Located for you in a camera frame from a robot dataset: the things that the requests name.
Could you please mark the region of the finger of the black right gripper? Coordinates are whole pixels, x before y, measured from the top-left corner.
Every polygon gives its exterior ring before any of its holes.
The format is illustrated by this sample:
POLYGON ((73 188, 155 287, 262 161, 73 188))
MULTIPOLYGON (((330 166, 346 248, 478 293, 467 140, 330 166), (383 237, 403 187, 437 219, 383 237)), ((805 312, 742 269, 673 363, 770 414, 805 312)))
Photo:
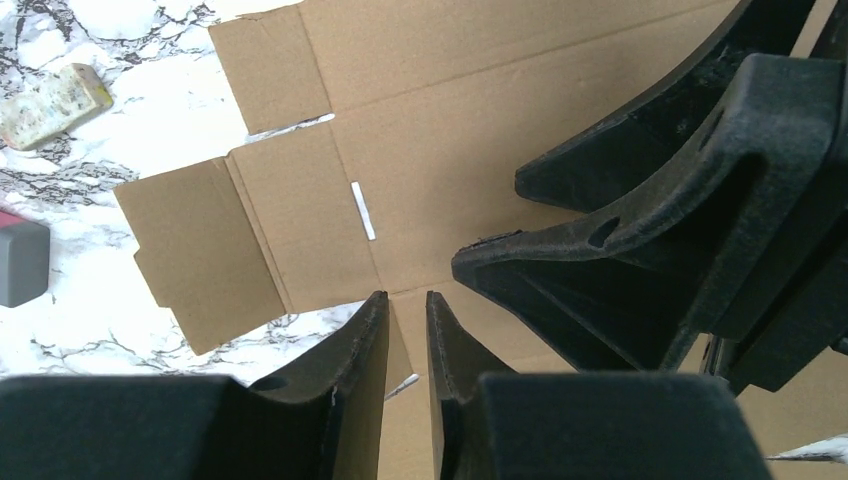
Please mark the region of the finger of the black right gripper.
POLYGON ((516 194, 589 213, 630 192, 694 134, 746 57, 790 54, 813 6, 812 0, 739 2, 654 85, 518 168, 516 194))
POLYGON ((722 342, 734 390, 775 391, 847 336, 847 82, 838 60, 753 54, 689 138, 633 113, 521 168, 581 212, 461 249, 454 278, 582 371, 678 368, 722 342))

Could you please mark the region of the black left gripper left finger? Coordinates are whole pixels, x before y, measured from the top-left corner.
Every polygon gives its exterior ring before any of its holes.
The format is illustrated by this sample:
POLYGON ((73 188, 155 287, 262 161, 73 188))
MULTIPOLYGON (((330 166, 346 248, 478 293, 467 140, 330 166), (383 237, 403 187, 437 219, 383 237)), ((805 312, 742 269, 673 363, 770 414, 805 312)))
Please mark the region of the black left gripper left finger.
POLYGON ((1 384, 5 479, 374 479, 390 305, 243 385, 228 376, 22 376, 1 384))

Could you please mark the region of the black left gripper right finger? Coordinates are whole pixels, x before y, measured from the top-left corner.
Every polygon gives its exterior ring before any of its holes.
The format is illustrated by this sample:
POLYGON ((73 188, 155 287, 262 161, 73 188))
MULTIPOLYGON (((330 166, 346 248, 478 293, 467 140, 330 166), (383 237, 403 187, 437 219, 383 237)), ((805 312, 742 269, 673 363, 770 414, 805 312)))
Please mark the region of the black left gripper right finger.
POLYGON ((519 373, 426 297, 439 479, 767 479, 726 384, 663 372, 519 373))

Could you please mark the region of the brown cardboard box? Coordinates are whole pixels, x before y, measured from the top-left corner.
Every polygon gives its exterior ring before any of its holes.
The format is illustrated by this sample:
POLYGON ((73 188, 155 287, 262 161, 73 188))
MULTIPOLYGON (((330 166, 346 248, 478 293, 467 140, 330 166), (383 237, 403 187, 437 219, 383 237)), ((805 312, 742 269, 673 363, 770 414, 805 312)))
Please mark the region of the brown cardboard box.
POLYGON ((513 366, 566 364, 452 278, 474 240, 570 213, 515 170, 646 90, 739 1, 304 1, 210 28, 254 141, 118 187, 158 305, 198 354, 390 295, 378 475, 434 475, 425 297, 513 366))

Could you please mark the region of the pink grey whiteboard eraser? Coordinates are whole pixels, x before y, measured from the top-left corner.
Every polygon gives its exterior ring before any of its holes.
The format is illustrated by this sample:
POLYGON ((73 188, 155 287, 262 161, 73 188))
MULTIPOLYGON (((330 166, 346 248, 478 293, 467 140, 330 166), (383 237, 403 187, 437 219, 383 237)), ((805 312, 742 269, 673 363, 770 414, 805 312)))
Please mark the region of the pink grey whiteboard eraser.
POLYGON ((48 288, 51 234, 48 227, 1 213, 1 305, 15 308, 48 288))

